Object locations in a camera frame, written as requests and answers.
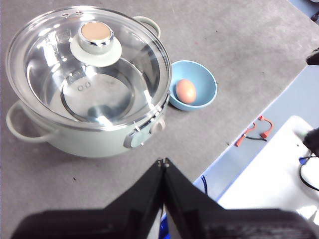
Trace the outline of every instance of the cable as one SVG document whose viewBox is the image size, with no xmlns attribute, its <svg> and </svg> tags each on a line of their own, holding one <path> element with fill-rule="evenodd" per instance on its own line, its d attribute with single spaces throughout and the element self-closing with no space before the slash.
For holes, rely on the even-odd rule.
<svg viewBox="0 0 319 239">
<path fill-rule="evenodd" d="M 308 183 L 304 178 L 303 178 L 303 175 L 301 173 L 301 170 L 303 168 L 303 166 L 305 166 L 305 164 L 309 161 L 310 158 L 315 158 L 316 156 L 312 156 L 312 152 L 310 152 L 310 155 L 308 157 L 302 157 L 302 159 L 306 159 L 306 161 L 304 163 L 301 163 L 300 166 L 299 166 L 299 177 L 300 177 L 300 180 L 309 188 L 311 189 L 314 189 L 316 191 L 319 192 L 319 189 L 316 188 L 315 186 L 311 185 L 310 183 Z"/>
<path fill-rule="evenodd" d="M 208 195 L 207 181 L 204 175 L 201 176 L 201 180 L 203 181 L 203 184 L 204 184 L 205 194 Z"/>
<path fill-rule="evenodd" d="M 265 142 L 267 142 L 267 140 L 265 138 L 255 138 L 255 137 L 250 137 L 250 136 L 247 136 L 247 135 L 244 135 L 245 138 L 248 138 L 248 139 L 256 139 L 256 140 L 263 140 Z"/>
</svg>

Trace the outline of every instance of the lid knob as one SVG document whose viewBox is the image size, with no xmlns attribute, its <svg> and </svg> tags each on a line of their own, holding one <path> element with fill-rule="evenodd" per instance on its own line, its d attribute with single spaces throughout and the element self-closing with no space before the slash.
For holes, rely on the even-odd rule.
<svg viewBox="0 0 319 239">
<path fill-rule="evenodd" d="M 101 55 L 110 50 L 114 39 L 114 32 L 111 28 L 99 21 L 83 24 L 78 35 L 82 49 L 95 55 Z"/>
</svg>

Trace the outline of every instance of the pot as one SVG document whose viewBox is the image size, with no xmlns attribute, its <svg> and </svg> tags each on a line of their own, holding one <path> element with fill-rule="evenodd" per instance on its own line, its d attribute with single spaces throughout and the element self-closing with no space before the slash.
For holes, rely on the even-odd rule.
<svg viewBox="0 0 319 239">
<path fill-rule="evenodd" d="M 7 113 L 8 129 L 25 142 L 48 142 L 83 157 L 143 145 L 165 128 L 171 64 L 159 37 L 149 18 L 93 6 L 36 17 L 7 54 L 7 76 L 19 97 Z M 39 137 L 14 128 L 17 110 Z"/>
</svg>

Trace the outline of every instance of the pot handle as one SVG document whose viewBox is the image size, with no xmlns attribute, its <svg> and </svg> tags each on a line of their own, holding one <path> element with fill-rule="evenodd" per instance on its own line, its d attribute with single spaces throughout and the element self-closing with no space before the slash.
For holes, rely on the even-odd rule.
<svg viewBox="0 0 319 239">
<path fill-rule="evenodd" d="M 150 25 L 152 28 L 154 28 L 154 30 L 158 34 L 158 39 L 160 38 L 160 26 L 156 22 L 154 22 L 152 19 L 145 16 L 133 16 L 133 18 L 139 22 Z"/>
<path fill-rule="evenodd" d="M 16 129 L 14 128 L 12 121 L 11 121 L 11 116 L 12 113 L 15 110 L 22 110 L 22 105 L 21 105 L 21 101 L 17 101 L 15 102 L 10 109 L 8 110 L 7 114 L 6 114 L 6 125 L 8 127 L 8 129 L 10 130 L 10 132 L 17 137 L 18 139 L 28 142 L 28 143 L 42 143 L 42 142 L 47 142 L 48 140 L 51 140 L 54 136 L 56 136 L 57 130 L 54 132 L 50 132 L 46 135 L 43 136 L 39 136 L 39 137 L 28 137 L 25 135 L 22 135 L 21 133 L 19 133 L 18 131 L 16 131 Z"/>
</svg>

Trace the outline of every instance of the black cable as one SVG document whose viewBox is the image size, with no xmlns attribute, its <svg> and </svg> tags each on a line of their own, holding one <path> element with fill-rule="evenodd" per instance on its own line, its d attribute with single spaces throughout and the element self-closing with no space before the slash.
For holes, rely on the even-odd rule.
<svg viewBox="0 0 319 239">
<path fill-rule="evenodd" d="M 201 176 L 201 180 L 203 181 L 203 184 L 204 184 L 205 194 L 208 195 L 207 181 L 204 175 Z"/>
<path fill-rule="evenodd" d="M 255 137 L 250 137 L 250 136 L 245 136 L 245 138 L 248 138 L 248 139 L 256 139 L 256 140 L 263 140 L 265 142 L 267 142 L 267 140 L 265 138 L 255 138 Z"/>
<path fill-rule="evenodd" d="M 309 160 L 310 158 L 313 158 L 311 155 L 312 155 L 312 152 L 310 153 L 310 155 L 309 155 L 308 157 L 305 157 L 305 158 L 308 158 L 308 160 Z M 309 188 L 311 188 L 311 189 L 314 189 L 314 190 L 316 190 L 316 191 L 319 192 L 319 189 L 318 189 L 318 188 L 316 188 L 315 186 L 311 185 L 310 183 L 308 183 L 308 182 L 303 178 L 303 175 L 302 175 L 302 173 L 301 173 L 301 170 L 302 170 L 302 168 L 303 168 L 304 165 L 305 165 L 305 164 L 301 164 L 301 165 L 299 166 L 299 177 L 300 177 L 300 180 L 301 180 L 307 187 L 309 187 Z"/>
</svg>

